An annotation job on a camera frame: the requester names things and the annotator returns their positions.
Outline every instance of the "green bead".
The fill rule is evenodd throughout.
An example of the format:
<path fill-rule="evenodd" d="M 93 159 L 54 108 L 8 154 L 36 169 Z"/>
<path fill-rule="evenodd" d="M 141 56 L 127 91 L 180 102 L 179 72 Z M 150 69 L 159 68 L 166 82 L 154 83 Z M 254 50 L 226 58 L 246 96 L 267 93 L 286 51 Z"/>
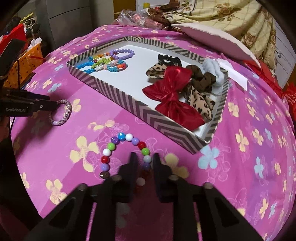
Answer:
<path fill-rule="evenodd" d="M 114 143 L 112 143 L 112 142 L 109 142 L 108 144 L 107 144 L 107 148 L 109 149 L 109 150 L 115 150 L 115 144 Z"/>
<path fill-rule="evenodd" d="M 149 155 L 150 154 L 149 149 L 147 147 L 143 148 L 142 149 L 142 154 L 143 154 L 143 156 Z"/>

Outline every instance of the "bed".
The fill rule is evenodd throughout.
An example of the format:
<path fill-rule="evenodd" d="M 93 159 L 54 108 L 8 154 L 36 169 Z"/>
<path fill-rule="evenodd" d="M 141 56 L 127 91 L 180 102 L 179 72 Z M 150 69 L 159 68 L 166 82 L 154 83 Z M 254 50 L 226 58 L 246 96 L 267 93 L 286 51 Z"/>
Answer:
<path fill-rule="evenodd" d="M 174 174 L 196 185 L 213 183 L 264 240 L 273 240 L 289 217 L 296 192 L 296 143 L 287 101 L 249 69 L 228 59 L 248 79 L 248 90 L 244 92 L 230 79 L 215 135 L 192 155 L 70 75 L 67 61 L 98 43 L 123 36 L 158 39 L 206 58 L 221 57 L 180 33 L 118 25 L 102 26 L 49 54 L 26 89 L 52 100 L 69 100 L 71 117 L 65 125 L 53 127 L 48 113 L 37 112 L 16 118 L 11 134 L 23 183 L 40 215 L 45 217 L 79 183 L 103 181 L 99 177 L 101 153 L 110 137 L 122 131 L 144 140 Z M 56 116 L 63 113 L 59 108 Z M 73 150 L 79 153 L 79 161 L 71 160 Z M 132 145 L 118 146 L 110 162 L 111 175 L 132 151 L 139 153 Z M 217 162 L 216 168 L 208 165 L 212 161 Z M 153 178 L 147 177 L 132 203 L 117 205 L 116 240 L 172 240 L 171 208 L 158 203 Z"/>

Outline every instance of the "red bow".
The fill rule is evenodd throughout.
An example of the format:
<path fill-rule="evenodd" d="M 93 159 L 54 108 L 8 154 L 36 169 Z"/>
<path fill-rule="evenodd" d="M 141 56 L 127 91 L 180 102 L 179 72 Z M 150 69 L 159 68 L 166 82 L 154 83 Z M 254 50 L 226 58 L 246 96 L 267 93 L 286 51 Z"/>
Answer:
<path fill-rule="evenodd" d="M 156 110 L 171 118 L 181 126 L 193 131 L 205 122 L 190 105 L 180 102 L 178 93 L 190 82 L 191 70 L 179 66 L 169 66 L 163 80 L 143 89 L 150 99 L 160 101 Z"/>

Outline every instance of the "shallow tray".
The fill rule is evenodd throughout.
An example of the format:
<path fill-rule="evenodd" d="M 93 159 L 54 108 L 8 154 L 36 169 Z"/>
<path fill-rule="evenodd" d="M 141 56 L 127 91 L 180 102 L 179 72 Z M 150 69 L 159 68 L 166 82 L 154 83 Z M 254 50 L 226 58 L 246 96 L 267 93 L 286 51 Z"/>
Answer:
<path fill-rule="evenodd" d="M 89 69 L 90 66 L 82 69 L 76 68 L 77 65 L 88 62 L 89 56 L 109 52 L 113 49 L 132 49 L 135 52 L 132 58 L 125 60 L 128 64 L 126 70 L 117 73 L 101 70 L 86 74 L 83 70 Z M 204 58 L 198 54 L 178 46 L 153 39 L 126 36 L 89 49 L 67 62 L 67 65 L 73 76 L 194 154 L 209 144 L 215 133 L 227 98 L 229 88 L 228 72 L 221 68 L 224 73 L 223 85 L 213 88 L 215 95 L 210 96 L 216 101 L 213 109 L 213 119 L 192 132 L 156 111 L 155 107 L 160 102 L 149 99 L 142 92 L 144 87 L 157 81 L 157 79 L 150 79 L 145 73 L 158 62 L 158 54 L 179 57 L 183 67 L 189 64 L 201 66 L 204 61 Z M 180 97 L 180 101 L 185 102 L 185 99 Z"/>

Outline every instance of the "white bead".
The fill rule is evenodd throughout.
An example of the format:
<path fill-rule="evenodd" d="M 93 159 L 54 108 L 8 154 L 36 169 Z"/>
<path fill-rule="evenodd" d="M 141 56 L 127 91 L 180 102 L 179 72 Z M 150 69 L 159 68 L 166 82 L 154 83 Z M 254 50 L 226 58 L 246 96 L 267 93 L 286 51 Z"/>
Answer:
<path fill-rule="evenodd" d="M 146 181 L 145 181 L 144 178 L 139 177 L 139 178 L 137 179 L 136 183 L 137 183 L 138 186 L 141 187 L 141 186 L 144 186 L 144 185 L 145 185 Z"/>
<path fill-rule="evenodd" d="M 103 155 L 104 156 L 110 156 L 111 155 L 111 151 L 108 148 L 106 148 L 106 149 L 103 150 Z"/>
<path fill-rule="evenodd" d="M 126 140 L 131 142 L 131 140 L 133 139 L 133 135 L 131 133 L 126 134 Z"/>
<path fill-rule="evenodd" d="M 150 163 L 152 161 L 152 158 L 151 158 L 151 156 L 146 155 L 146 156 L 143 157 L 143 161 L 147 162 L 147 163 Z"/>

